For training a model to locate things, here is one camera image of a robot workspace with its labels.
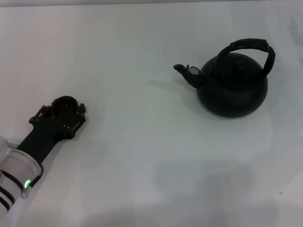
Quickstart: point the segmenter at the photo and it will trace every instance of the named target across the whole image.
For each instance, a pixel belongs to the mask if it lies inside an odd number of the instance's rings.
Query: kettle handle
[[[217,66],[222,61],[222,59],[230,52],[240,50],[240,49],[255,49],[268,53],[268,57],[266,59],[265,65],[263,67],[262,74],[263,76],[267,76],[272,70],[276,53],[271,46],[267,43],[265,39],[240,39],[236,42],[231,43],[228,47],[224,48],[220,51],[217,56],[217,59],[214,63],[214,69],[217,73]]]

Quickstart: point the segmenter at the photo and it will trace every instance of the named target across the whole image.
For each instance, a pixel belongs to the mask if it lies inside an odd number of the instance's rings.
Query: kettle body
[[[239,49],[268,52],[265,66],[240,53]],[[201,70],[175,65],[174,69],[197,89],[201,103],[212,113],[222,117],[243,117],[257,110],[266,98],[267,75],[275,61],[275,52],[266,40],[244,39],[232,43]]]

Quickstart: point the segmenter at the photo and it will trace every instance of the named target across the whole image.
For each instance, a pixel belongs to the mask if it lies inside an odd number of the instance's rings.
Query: kettle lid
[[[261,80],[263,68],[251,57],[229,53],[217,65],[218,79],[234,88],[253,86]]]
[[[264,68],[254,59],[240,53],[230,53],[239,49],[256,49],[268,53]],[[215,76],[223,84],[233,88],[247,88],[258,83],[272,69],[275,52],[266,40],[243,39],[231,43],[217,56],[214,70]]]

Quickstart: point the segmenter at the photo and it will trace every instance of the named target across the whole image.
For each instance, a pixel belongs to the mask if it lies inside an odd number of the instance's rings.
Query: black stripe
[[[1,172],[2,172],[3,175],[5,175],[7,178],[9,178],[10,180],[12,180],[12,181],[21,189],[21,191],[23,192],[23,190],[24,190],[23,184],[21,184],[21,182],[20,182],[17,178],[15,178],[13,175],[9,174],[9,173],[6,172],[6,171],[1,170]]]
[[[12,204],[14,205],[15,203],[15,198],[14,196],[12,196],[6,189],[2,188],[0,186],[0,192],[3,193],[6,197],[9,198],[9,200],[12,202]]]
[[[5,206],[5,208],[9,211],[10,205],[1,196],[0,196],[0,203],[2,203]]]
[[[41,168],[41,174],[39,176],[37,176],[30,184],[29,187],[34,187],[34,185],[41,179],[44,169],[43,166],[40,164],[40,168]]]

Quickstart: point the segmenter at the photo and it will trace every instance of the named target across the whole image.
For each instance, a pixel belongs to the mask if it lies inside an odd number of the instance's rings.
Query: green led
[[[27,188],[29,186],[30,180],[27,180],[24,184],[24,187]]]

